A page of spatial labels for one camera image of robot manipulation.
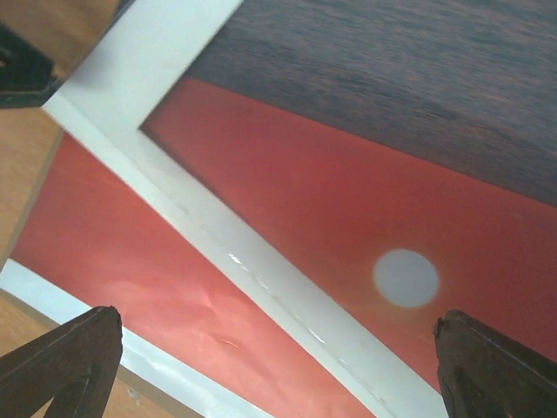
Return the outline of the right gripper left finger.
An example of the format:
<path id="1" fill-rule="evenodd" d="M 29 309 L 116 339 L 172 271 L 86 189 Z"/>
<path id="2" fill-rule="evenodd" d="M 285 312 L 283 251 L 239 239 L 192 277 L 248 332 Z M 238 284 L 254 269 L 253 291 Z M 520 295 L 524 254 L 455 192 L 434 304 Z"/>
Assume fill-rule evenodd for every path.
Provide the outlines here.
<path id="1" fill-rule="evenodd" d="M 1 357 L 1 416 L 101 417 L 123 352 L 115 307 L 94 307 Z"/>

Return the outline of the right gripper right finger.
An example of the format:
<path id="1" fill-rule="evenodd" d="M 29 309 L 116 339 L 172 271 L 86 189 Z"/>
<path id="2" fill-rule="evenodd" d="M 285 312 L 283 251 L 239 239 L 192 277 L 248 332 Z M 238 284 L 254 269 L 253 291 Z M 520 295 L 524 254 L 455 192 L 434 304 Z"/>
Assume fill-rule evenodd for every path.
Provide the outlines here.
<path id="1" fill-rule="evenodd" d="M 460 311 L 433 329 L 450 417 L 555 417 L 556 363 Z"/>

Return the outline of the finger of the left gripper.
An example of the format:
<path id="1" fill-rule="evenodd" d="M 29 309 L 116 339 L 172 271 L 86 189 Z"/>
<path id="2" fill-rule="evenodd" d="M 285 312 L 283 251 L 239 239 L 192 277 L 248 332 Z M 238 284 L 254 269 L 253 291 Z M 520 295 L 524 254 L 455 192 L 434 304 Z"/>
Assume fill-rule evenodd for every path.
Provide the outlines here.
<path id="1" fill-rule="evenodd" d="M 54 63 L 1 24 L 0 105 L 2 109 L 37 108 L 59 89 Z"/>

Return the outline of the white mat board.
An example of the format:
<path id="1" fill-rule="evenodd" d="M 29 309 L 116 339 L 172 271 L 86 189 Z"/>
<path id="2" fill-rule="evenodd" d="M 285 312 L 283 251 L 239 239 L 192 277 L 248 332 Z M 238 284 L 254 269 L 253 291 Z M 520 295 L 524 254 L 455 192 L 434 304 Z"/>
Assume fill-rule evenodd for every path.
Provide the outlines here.
<path id="1" fill-rule="evenodd" d="M 44 109 L 378 417 L 443 417 L 440 394 L 142 132 L 238 8 L 125 1 Z"/>

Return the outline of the sunset photo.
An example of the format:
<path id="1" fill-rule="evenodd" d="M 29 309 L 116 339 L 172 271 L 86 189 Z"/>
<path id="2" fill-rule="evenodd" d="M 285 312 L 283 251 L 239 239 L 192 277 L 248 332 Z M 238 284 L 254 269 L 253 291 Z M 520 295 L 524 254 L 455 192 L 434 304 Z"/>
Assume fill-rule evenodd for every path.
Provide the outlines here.
<path id="1" fill-rule="evenodd" d="M 236 2 L 142 132 L 441 398 L 450 310 L 555 362 L 555 2 Z M 1 288 L 181 410 L 378 417 L 65 129 Z"/>

